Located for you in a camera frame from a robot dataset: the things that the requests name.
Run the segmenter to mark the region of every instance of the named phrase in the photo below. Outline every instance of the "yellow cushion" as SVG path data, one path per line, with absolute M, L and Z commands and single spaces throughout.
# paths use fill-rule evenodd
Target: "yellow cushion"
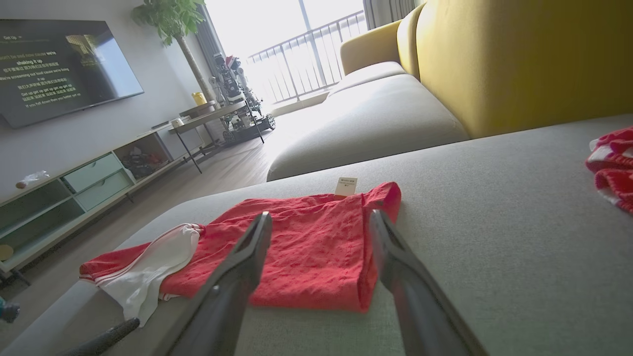
M 388 61 L 400 62 L 396 32 L 400 21 L 378 27 L 341 44 L 341 64 L 347 75 Z
M 429 0 L 420 81 L 472 138 L 633 111 L 633 1 Z
M 398 27 L 398 53 L 400 64 L 407 73 L 420 80 L 418 71 L 418 53 L 415 49 L 415 28 L 424 4 L 418 6 L 406 15 Z

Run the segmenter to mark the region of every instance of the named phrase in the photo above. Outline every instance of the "wooden floor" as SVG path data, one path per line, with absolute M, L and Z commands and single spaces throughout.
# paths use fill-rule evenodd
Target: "wooden floor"
M 253 139 L 227 148 L 200 164 L 202 174 L 191 162 L 176 168 L 136 192 L 134 203 L 123 201 L 36 264 L 27 266 L 23 273 L 31 287 L 14 281 L 0 289 L 0 296 L 19 303 L 21 308 L 13 324 L 0 323 L 0 350 L 77 282 L 79 266 L 85 261 L 114 250 L 148 222 L 180 203 L 264 183 L 268 167 L 280 150 L 309 134 L 306 127 L 314 128 L 327 121 L 319 120 L 318 110 L 317 105 L 278 117 L 275 131 L 264 132 L 265 144 Z

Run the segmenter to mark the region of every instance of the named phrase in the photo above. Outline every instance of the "wall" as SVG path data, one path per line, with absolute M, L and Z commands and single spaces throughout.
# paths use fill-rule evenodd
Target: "wall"
M 0 0 L 0 18 L 105 20 L 145 93 L 22 129 L 0 122 L 0 201 L 16 193 L 25 175 L 58 175 L 119 147 L 151 126 L 195 106 L 200 88 L 178 45 L 166 48 L 155 29 L 130 18 L 142 0 Z M 210 76 L 193 35 L 187 39 Z

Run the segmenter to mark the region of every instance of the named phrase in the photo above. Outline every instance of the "gray fabric surface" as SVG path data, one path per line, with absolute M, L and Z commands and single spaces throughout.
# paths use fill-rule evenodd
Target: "gray fabric surface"
M 330 89 L 327 96 L 330 97 L 339 91 L 398 74 L 407 74 L 400 64 L 396 62 L 376 63 L 347 74 L 338 84 Z
M 402 190 L 397 228 L 491 355 L 630 355 L 633 216 L 596 192 L 589 141 L 633 115 L 403 153 L 181 204 L 122 245 L 181 222 L 207 223 L 246 198 Z M 186 301 L 161 302 L 109 355 L 147 355 Z M 122 321 L 114 301 L 78 282 L 2 355 L 51 355 Z M 391 295 L 367 314 L 248 309 L 236 355 L 402 355 Z
M 453 114 L 408 74 L 341 91 L 320 111 L 329 123 L 286 147 L 268 181 L 468 139 Z

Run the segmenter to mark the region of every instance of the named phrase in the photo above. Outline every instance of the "sofa armrest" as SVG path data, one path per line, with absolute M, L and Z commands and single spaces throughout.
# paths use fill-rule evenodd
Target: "sofa armrest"
M 380 26 L 341 44 L 341 63 L 347 75 L 355 70 L 388 61 L 400 63 L 397 32 L 400 21 Z

